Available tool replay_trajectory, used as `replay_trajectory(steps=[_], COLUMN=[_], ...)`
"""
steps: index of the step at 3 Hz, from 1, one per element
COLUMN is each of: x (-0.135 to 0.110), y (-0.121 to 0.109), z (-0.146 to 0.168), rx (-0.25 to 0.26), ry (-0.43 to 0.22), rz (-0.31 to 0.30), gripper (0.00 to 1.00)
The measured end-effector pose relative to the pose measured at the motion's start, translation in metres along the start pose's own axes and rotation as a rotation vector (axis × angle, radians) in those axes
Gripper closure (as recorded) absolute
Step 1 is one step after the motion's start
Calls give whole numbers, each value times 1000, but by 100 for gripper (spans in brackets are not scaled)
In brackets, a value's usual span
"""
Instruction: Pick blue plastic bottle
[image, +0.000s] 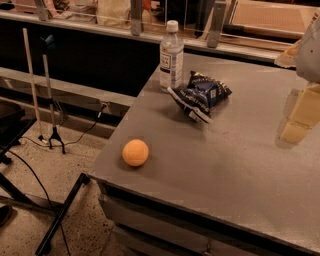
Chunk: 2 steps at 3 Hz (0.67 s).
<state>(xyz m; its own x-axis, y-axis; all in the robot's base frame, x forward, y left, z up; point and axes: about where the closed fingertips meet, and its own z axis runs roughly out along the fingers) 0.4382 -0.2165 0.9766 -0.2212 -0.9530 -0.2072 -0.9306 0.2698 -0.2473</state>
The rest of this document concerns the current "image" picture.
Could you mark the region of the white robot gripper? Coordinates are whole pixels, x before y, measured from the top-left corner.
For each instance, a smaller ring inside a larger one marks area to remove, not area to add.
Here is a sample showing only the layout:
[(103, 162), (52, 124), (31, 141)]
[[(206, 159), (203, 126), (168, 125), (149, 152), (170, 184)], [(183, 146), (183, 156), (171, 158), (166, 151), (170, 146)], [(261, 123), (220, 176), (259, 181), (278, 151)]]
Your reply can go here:
[(279, 138), (299, 144), (320, 122), (320, 15), (315, 14), (301, 41), (298, 40), (275, 60), (277, 66), (296, 66), (297, 75), (309, 82), (288, 99), (289, 111)]

